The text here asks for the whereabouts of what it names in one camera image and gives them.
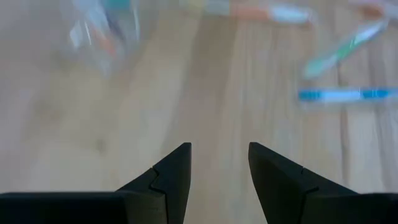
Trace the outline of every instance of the plastic bag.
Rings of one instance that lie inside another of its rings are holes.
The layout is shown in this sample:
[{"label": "plastic bag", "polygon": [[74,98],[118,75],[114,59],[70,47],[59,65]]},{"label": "plastic bag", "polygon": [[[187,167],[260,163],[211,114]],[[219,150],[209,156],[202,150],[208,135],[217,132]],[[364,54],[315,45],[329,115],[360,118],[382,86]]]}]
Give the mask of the plastic bag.
[{"label": "plastic bag", "polygon": [[100,69],[105,76],[120,68],[140,46],[139,0],[62,1],[60,9],[70,28],[67,54]]}]

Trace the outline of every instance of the blue marker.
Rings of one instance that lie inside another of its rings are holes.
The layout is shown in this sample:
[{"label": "blue marker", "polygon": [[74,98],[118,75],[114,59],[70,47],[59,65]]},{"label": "blue marker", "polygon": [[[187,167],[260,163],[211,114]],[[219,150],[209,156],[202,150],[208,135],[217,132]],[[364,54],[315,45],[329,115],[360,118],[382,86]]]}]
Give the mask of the blue marker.
[{"label": "blue marker", "polygon": [[398,89],[365,90],[300,90],[298,98],[307,103],[354,103],[359,101],[382,101],[398,97]]}]

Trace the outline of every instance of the wood grain surface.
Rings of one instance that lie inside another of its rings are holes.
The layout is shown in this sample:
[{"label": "wood grain surface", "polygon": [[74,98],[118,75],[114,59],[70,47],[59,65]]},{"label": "wood grain surface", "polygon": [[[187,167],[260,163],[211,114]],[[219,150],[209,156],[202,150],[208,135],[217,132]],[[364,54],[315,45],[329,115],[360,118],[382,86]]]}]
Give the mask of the wood grain surface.
[{"label": "wood grain surface", "polygon": [[139,57],[111,78],[48,62],[50,37],[15,38],[26,30],[7,28],[0,192],[116,190],[192,142],[185,223],[265,223],[249,172],[251,141],[355,191],[398,191],[396,106],[303,110],[296,102],[309,85],[398,86],[398,27],[304,83],[306,59],[366,22],[333,1],[306,4],[321,15],[321,32],[163,12]]}]

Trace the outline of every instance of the blurry object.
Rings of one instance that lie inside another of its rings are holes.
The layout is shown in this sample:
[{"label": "blurry object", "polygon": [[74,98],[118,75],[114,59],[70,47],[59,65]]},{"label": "blurry object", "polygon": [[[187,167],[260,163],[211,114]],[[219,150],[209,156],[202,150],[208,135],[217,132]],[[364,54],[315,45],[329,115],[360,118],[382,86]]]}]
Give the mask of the blurry object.
[{"label": "blurry object", "polygon": [[283,3],[249,4],[220,0],[180,0],[180,7],[193,11],[203,10],[220,16],[273,21],[281,24],[311,24],[315,18],[315,13],[309,8]]},{"label": "blurry object", "polygon": [[398,100],[397,88],[360,88],[360,89],[329,89],[300,90],[298,99],[302,103],[357,103],[381,102]]},{"label": "blurry object", "polygon": [[63,18],[71,27],[67,54],[110,75],[139,48],[140,6],[140,0],[62,2]]},{"label": "blurry object", "polygon": [[398,19],[398,5],[390,2],[384,0],[352,0],[350,3],[362,10],[366,16]]},{"label": "blurry object", "polygon": [[388,20],[382,19],[361,27],[336,49],[310,60],[304,68],[304,78],[309,79],[319,77],[325,70],[335,66],[336,63],[344,60],[358,47],[384,31],[387,28],[388,23]]}]

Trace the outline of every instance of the green marker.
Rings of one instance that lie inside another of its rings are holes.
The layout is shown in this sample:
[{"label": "green marker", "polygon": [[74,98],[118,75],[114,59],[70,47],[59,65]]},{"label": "green marker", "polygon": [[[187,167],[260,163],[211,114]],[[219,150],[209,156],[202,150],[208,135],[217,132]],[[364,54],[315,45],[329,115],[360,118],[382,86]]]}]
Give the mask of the green marker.
[{"label": "green marker", "polygon": [[353,38],[340,45],[336,51],[332,52],[331,54],[310,60],[305,67],[304,78],[315,78],[321,75],[323,71],[331,68],[337,62],[344,60],[363,43],[369,41],[378,33],[386,29],[387,26],[388,21],[382,20],[361,28],[359,31],[357,31]]}]

